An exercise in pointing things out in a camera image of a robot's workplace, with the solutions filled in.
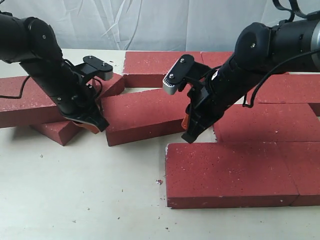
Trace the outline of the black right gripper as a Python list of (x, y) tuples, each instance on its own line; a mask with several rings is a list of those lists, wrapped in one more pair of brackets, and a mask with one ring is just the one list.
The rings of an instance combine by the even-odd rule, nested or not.
[(181, 138), (191, 144), (215, 122), (220, 120), (225, 111), (218, 107), (214, 94), (206, 87), (192, 86), (187, 96), (190, 103), (186, 107), (181, 127), (185, 130)]

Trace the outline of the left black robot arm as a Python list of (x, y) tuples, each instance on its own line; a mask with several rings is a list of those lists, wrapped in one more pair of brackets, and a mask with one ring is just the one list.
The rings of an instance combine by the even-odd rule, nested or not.
[(63, 57), (54, 30), (45, 21), (1, 12), (0, 59), (7, 64), (19, 63), (64, 118), (95, 134), (109, 126), (97, 103), (102, 90), (95, 90), (89, 82), (110, 80), (113, 67), (92, 55), (73, 65)]

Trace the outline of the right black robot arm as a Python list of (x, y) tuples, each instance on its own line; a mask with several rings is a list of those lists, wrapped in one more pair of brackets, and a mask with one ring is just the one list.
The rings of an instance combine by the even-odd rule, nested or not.
[(271, 75), (319, 70), (319, 20), (273, 27), (254, 22), (241, 32), (233, 54), (224, 64), (204, 66), (190, 81), (190, 103), (185, 111), (187, 124), (182, 138), (193, 143), (241, 98), (243, 107), (252, 108), (259, 88)]

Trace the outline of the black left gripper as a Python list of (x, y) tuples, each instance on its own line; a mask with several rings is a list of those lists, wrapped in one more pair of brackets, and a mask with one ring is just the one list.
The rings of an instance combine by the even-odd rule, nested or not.
[(56, 96), (56, 105), (64, 118), (72, 120), (80, 128), (98, 134), (109, 126), (97, 103), (101, 92), (102, 87), (95, 89), (91, 84), (68, 89)]

